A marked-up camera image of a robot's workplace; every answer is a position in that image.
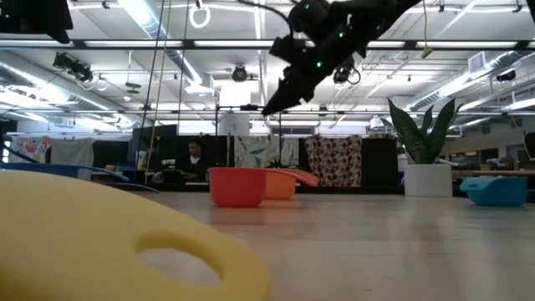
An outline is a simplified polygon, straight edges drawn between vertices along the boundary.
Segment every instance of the yellow foam object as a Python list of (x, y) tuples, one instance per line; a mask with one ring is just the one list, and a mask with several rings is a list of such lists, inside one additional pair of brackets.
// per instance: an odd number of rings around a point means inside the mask
[[(148, 248), (199, 257), (221, 282), (168, 278)], [(229, 236), (134, 194), (63, 176), (0, 171), (0, 300), (265, 301), (267, 267)]]

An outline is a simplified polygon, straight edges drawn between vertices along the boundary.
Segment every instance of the man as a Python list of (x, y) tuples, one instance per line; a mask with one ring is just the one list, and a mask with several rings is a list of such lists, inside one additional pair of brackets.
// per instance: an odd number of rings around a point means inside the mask
[(176, 169), (184, 171), (186, 179), (205, 180), (208, 163), (204, 153), (204, 141), (201, 137), (194, 137), (190, 140), (188, 149), (189, 157), (182, 158)]

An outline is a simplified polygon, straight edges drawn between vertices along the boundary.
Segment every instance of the gray floor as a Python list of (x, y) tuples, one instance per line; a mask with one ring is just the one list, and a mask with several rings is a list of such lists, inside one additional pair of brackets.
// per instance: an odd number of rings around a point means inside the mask
[[(208, 194), (144, 194), (249, 246), (271, 268), (272, 300), (535, 299), (535, 207), (467, 199), (298, 195), (262, 207), (214, 207)], [(213, 283), (196, 259), (156, 250), (144, 260)]]

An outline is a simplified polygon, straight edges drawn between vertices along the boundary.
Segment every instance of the blue plastic tub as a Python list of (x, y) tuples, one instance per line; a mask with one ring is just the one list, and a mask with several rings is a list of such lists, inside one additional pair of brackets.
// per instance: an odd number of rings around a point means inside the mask
[(478, 206), (519, 207), (527, 200), (527, 177), (468, 177), (461, 191)]

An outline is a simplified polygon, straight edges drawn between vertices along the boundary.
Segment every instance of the red plastic bowl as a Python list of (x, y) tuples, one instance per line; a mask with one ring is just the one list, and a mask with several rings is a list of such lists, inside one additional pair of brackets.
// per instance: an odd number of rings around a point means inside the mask
[(266, 196), (264, 169), (215, 167), (209, 172), (211, 201), (219, 207), (256, 207)]

